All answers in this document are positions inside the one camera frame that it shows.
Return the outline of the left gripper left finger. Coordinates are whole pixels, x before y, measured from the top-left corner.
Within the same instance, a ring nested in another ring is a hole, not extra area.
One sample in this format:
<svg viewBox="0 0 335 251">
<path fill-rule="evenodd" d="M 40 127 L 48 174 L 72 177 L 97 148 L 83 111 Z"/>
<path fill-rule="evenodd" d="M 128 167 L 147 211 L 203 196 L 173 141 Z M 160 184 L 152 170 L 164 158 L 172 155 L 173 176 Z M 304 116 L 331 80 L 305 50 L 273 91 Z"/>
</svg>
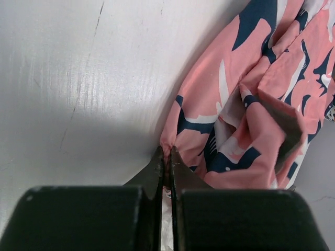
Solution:
<svg viewBox="0 0 335 251">
<path fill-rule="evenodd" d="M 18 200 L 1 250 L 159 250 L 163 150 L 122 186 L 40 186 Z"/>
</svg>

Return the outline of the pink shark print shorts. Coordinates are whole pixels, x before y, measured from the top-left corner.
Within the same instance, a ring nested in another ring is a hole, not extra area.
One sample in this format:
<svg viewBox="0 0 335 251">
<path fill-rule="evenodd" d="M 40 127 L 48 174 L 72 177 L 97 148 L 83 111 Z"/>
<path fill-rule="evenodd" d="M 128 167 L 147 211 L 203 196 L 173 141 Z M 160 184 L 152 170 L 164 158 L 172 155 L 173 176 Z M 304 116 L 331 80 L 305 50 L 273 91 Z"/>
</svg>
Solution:
<svg viewBox="0 0 335 251">
<path fill-rule="evenodd" d="M 181 84 L 160 138 L 216 190 L 292 190 L 334 110 L 334 1 L 250 1 Z"/>
</svg>

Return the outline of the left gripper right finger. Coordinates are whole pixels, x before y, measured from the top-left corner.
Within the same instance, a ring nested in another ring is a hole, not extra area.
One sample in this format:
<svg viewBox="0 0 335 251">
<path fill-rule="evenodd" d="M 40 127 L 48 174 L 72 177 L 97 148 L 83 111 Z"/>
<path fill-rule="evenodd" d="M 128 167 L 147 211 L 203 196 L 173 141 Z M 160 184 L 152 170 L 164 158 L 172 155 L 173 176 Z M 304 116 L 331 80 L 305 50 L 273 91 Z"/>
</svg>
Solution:
<svg viewBox="0 0 335 251">
<path fill-rule="evenodd" d="M 216 190 L 169 157 L 175 250 L 326 250 L 306 201 L 291 190 Z"/>
</svg>

